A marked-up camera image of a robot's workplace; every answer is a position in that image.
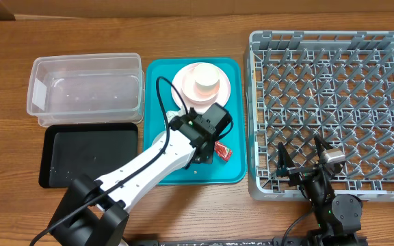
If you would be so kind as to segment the white napkin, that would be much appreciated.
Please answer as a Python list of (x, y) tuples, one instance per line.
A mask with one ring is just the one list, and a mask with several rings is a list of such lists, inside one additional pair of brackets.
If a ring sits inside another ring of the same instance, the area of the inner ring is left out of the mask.
[(182, 106), (178, 111), (171, 110), (166, 112), (168, 122), (171, 122), (172, 119), (175, 117), (180, 117), (185, 114), (186, 114), (186, 108), (184, 106)]

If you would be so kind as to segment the white small bowl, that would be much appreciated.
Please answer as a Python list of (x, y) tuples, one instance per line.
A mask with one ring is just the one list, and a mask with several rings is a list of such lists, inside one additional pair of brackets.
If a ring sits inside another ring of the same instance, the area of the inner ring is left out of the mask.
[(164, 145), (164, 142), (166, 140), (166, 131), (162, 131), (160, 132), (160, 134), (158, 134), (155, 139), (152, 142), (152, 146), (158, 147), (159, 149), (161, 149)]

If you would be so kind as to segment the cream plastic cup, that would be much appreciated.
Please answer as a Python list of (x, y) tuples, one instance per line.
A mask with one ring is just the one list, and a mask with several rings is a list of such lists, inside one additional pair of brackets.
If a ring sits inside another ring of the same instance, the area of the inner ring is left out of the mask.
[(217, 94), (220, 85), (220, 72), (217, 66), (209, 63), (198, 64), (192, 75), (200, 94)]

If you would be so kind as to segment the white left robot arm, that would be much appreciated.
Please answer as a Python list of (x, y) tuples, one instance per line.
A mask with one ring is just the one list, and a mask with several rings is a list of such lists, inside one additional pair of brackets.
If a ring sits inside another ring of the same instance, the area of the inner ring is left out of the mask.
[(160, 181), (191, 163), (211, 163), (216, 141), (232, 124), (217, 103), (203, 114), (173, 117), (162, 136), (117, 170), (73, 181), (47, 228), (61, 245), (119, 245), (131, 209)]

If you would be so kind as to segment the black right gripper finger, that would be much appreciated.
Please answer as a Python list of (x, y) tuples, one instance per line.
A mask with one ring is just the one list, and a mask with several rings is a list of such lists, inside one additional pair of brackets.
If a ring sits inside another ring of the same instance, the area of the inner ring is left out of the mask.
[(333, 147), (330, 146), (322, 137), (319, 135), (314, 136), (315, 146), (317, 149), (317, 155), (320, 163), (330, 163), (333, 158)]
[(287, 149), (282, 142), (278, 143), (278, 162), (276, 175), (280, 177), (286, 177), (290, 175), (290, 170), (293, 169), (295, 165), (290, 157)]

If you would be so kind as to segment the red snack wrapper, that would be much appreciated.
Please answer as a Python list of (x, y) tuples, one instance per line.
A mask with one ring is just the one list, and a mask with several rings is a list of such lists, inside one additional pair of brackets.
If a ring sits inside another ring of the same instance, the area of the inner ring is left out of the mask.
[(215, 142), (214, 151), (225, 162), (229, 161), (233, 153), (233, 151), (230, 148), (225, 146), (220, 141)]

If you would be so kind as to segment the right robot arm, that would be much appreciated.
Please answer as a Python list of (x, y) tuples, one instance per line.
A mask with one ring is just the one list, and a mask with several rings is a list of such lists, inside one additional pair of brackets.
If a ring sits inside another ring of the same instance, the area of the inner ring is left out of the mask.
[[(363, 202), (350, 194), (337, 195), (330, 181), (345, 165), (345, 155), (339, 148), (333, 148), (322, 137), (314, 136), (319, 157), (311, 166), (296, 167), (283, 143), (278, 144), (276, 175), (288, 177), (289, 186), (298, 186), (311, 209), (296, 219), (285, 231), (281, 245), (367, 245), (367, 239), (357, 236), (361, 230), (360, 218)], [(314, 214), (318, 228), (309, 230), (300, 242), (290, 242), (289, 233), (301, 220)]]

